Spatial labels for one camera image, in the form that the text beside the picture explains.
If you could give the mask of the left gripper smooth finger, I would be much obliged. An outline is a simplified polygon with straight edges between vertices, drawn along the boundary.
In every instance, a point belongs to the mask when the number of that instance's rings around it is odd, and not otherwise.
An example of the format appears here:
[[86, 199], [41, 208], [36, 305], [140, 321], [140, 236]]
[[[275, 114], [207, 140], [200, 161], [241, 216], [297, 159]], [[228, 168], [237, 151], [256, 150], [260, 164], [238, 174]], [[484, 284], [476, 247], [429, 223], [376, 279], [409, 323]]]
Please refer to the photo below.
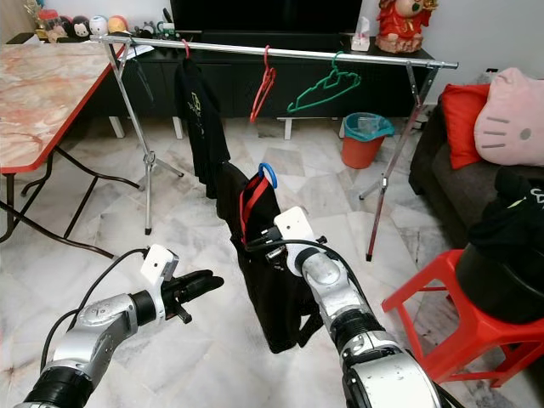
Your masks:
[[185, 277], [187, 294], [206, 294], [206, 292], [220, 288], [225, 283], [223, 277], [214, 275], [210, 269], [198, 269]]

